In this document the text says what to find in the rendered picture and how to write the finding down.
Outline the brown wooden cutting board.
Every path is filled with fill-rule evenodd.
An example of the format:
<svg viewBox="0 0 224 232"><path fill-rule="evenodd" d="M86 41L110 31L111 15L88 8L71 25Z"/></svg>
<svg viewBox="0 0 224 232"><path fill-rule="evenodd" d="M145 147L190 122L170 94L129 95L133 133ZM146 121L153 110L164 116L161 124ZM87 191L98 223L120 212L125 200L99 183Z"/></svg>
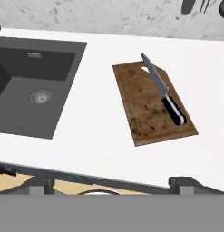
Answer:
<svg viewBox="0 0 224 232"><path fill-rule="evenodd" d="M197 135L187 110L177 94L168 74L156 66L162 80L170 88L170 96L186 117L187 122L177 126L170 118L161 99L161 94L142 61L115 64L112 68L122 97L123 107L130 126L135 146L174 140Z"/></svg>

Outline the white round plate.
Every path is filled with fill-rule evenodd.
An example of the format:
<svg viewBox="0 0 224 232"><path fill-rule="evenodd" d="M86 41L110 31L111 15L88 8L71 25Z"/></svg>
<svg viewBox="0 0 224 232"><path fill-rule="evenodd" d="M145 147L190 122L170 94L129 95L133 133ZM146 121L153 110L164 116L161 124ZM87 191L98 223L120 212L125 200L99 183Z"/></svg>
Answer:
<svg viewBox="0 0 224 232"><path fill-rule="evenodd" d="M120 195L118 192L108 190L108 189L92 189L92 190L86 190L78 195Z"/></svg>

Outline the dark grey sink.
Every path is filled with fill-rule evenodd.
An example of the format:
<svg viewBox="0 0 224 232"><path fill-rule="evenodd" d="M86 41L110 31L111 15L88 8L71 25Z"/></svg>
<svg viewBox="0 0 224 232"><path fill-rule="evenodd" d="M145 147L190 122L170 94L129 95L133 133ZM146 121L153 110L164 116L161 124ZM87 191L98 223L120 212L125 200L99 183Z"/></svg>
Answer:
<svg viewBox="0 0 224 232"><path fill-rule="evenodd" d="M86 42L0 36L0 132L51 139Z"/></svg>

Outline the black-handled kitchen knife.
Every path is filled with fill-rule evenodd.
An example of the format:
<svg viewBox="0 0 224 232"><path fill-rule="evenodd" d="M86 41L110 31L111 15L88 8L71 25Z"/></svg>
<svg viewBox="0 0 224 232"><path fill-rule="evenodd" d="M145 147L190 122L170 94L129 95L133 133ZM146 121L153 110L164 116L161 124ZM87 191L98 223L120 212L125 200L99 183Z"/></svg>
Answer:
<svg viewBox="0 0 224 232"><path fill-rule="evenodd" d="M174 124L177 126L185 124L187 122L187 118L181 112L180 108L177 106L176 102L172 99L172 97L169 96L169 87L162 80L161 76L158 74L151 60L144 53L141 53L141 58L161 94L161 101L164 107L166 108L168 114L170 115L171 119L173 120Z"/></svg>

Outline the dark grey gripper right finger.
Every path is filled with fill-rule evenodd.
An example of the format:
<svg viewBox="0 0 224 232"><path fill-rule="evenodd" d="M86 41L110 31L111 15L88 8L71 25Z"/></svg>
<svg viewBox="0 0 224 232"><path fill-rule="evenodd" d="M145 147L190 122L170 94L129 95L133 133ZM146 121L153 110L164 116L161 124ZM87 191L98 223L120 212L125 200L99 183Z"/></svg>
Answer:
<svg viewBox="0 0 224 232"><path fill-rule="evenodd" d="M224 195L224 191L206 187L193 177L170 177L170 193L179 195L217 194Z"/></svg>

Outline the black hanging fork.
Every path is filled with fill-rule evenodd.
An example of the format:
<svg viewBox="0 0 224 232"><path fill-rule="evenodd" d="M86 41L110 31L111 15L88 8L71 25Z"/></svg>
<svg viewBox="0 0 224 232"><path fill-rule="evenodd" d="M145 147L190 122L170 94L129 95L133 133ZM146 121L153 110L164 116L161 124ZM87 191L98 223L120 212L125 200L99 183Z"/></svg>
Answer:
<svg viewBox="0 0 224 232"><path fill-rule="evenodd" d="M200 6L200 14L205 14L209 7L210 0L202 0Z"/></svg>

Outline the black hanging spatula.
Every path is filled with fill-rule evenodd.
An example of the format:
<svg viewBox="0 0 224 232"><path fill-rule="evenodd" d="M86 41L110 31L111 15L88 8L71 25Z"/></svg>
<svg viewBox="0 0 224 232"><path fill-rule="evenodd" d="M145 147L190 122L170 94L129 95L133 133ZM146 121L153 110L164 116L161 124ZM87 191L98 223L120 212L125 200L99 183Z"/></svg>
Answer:
<svg viewBox="0 0 224 232"><path fill-rule="evenodd" d="M196 0L182 0L181 4L181 14L182 15L189 15L193 9Z"/></svg>

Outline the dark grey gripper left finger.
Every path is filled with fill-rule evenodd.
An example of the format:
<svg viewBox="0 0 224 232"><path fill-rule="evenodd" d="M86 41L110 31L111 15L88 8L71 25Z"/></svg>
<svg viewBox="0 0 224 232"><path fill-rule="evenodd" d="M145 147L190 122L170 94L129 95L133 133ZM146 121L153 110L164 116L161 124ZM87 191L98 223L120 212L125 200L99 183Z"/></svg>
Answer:
<svg viewBox="0 0 224 232"><path fill-rule="evenodd" d="M54 179L44 177L31 177L20 186L0 191L0 194L23 195L53 195Z"/></svg>

